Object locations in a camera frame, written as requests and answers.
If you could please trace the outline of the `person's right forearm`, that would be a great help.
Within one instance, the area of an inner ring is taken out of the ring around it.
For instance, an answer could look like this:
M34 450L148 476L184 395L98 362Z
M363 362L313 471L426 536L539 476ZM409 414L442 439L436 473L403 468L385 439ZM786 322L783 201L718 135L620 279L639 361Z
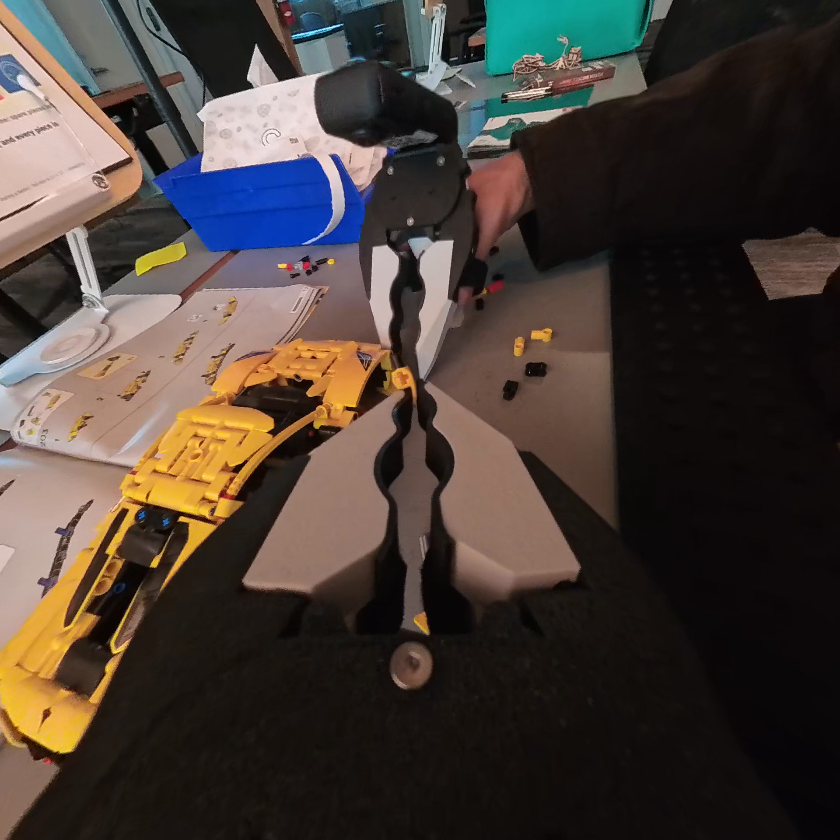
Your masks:
M516 132L546 270L634 243L839 230L839 20L779 28Z

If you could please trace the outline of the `open instruction booklet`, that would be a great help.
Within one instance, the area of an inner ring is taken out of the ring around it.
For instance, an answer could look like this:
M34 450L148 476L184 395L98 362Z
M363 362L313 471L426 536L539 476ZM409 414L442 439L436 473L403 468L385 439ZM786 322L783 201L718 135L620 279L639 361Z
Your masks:
M38 604L119 484L229 365L293 340L325 287L198 291L147 330L50 381L22 383L3 419L2 614Z

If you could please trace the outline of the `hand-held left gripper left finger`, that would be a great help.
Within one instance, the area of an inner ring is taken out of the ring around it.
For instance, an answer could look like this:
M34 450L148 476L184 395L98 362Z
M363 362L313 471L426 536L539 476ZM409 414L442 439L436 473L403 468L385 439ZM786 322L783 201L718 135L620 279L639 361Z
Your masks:
M245 588L303 595L344 618L403 618L406 564L391 486L410 428L411 392L399 391L316 448Z

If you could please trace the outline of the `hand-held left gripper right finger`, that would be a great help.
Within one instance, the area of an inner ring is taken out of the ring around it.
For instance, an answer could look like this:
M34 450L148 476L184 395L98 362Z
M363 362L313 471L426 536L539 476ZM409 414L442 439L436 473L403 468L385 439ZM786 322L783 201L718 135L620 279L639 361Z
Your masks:
M581 565L512 441L432 384L420 420L437 479L425 606L485 607L576 583Z

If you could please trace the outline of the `yellow brick toy car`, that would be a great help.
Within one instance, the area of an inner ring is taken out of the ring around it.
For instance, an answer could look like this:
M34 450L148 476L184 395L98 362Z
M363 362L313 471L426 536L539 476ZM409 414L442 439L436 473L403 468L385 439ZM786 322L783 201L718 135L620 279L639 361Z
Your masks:
M390 350L296 339L227 367L120 485L63 578L2 649L2 734L34 760L77 747L145 614L269 467L308 455L393 394Z

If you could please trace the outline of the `person's right hand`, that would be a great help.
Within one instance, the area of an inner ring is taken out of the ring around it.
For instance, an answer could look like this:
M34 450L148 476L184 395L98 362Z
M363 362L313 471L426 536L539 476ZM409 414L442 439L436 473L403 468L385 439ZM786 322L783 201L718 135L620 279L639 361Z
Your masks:
M473 171L467 180L475 198L476 257L487 260L500 236L532 210L532 187L519 151Z

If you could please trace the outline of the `patterned white paper bag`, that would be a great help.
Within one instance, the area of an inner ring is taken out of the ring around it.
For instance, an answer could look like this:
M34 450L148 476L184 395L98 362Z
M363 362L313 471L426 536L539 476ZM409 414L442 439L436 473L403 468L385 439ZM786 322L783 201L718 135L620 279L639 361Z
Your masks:
M387 155L384 146L365 148L328 135L314 104L322 74L278 81L217 98L199 113L203 122L203 172L295 161L313 157L332 186L330 228L343 215L343 187L332 156L337 155L359 191L371 186Z

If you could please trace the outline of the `yellow and black loose bricks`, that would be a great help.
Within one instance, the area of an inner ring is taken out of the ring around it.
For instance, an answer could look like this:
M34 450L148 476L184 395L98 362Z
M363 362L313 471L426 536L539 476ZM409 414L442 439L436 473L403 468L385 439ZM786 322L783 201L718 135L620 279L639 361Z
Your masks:
M469 352L470 380L480 393L502 403L513 401L526 382L549 371L549 343L533 342L530 332L551 328L542 314L540 280L528 257L510 244L496 245L488 258L489 274L482 293L469 309L469 336L476 347ZM522 357L513 354L519 336L527 341Z

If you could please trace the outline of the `teal printed booklet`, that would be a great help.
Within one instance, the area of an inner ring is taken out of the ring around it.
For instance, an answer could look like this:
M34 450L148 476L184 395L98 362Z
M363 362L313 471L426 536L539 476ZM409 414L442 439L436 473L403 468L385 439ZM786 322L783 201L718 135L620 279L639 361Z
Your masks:
M500 157L511 150L511 137L514 133L542 126L582 109L582 106L571 106L490 118L467 145L466 158L485 160Z

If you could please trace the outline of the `teal plastic bin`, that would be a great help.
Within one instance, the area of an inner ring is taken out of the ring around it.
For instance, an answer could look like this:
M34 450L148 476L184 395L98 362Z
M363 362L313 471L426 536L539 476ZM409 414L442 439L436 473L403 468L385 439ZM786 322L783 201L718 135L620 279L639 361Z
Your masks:
M547 62L561 57L564 43L580 47L584 60L618 56L639 47L653 1L486 1L486 72L512 73L525 55Z

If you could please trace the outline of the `wooden desk lamp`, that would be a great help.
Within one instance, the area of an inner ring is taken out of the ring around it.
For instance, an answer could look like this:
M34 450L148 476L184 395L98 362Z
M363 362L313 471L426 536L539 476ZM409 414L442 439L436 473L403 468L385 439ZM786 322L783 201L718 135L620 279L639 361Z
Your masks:
M430 21L430 41L427 69L416 74L416 81L424 88L442 93L451 92L445 84L446 80L456 78L471 88L476 88L473 80L466 73L456 67L451 67L443 59L445 23L447 7L445 3L424 2L424 15Z

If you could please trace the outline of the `white folding stand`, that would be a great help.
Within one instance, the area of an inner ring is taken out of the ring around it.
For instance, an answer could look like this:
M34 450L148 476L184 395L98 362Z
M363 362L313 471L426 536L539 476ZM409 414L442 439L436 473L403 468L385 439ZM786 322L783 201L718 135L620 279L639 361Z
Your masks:
M66 234L80 277L81 307L1 367L1 429L11 432L25 406L68 370L115 350L178 309L177 294L103 296L88 245L88 231Z

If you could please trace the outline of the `brown narrow box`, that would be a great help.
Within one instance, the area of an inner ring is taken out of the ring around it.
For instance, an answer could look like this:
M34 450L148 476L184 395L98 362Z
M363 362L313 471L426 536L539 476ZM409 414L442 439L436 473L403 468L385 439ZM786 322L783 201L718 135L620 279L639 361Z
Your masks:
M549 85L554 96L593 87L600 81L614 78L616 63L608 60L594 60L571 68L563 68L549 74Z

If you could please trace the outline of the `wooden instruction board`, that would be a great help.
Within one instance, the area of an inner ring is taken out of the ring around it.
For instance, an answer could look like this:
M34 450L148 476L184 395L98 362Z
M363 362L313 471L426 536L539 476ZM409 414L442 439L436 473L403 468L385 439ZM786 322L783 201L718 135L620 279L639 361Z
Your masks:
M1 267L108 215L143 181L139 157L4 4Z

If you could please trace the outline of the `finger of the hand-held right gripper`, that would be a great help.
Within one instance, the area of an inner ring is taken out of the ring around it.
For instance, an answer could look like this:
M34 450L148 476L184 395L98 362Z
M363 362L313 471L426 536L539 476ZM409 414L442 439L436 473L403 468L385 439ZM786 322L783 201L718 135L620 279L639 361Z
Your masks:
M392 292L398 278L401 260L388 245L373 247L371 254L371 282L369 303L380 345L392 349L395 324Z
M458 318L458 305L449 288L453 251L452 240L413 239L413 255L423 285L415 356L417 372L424 381L434 368L452 320Z

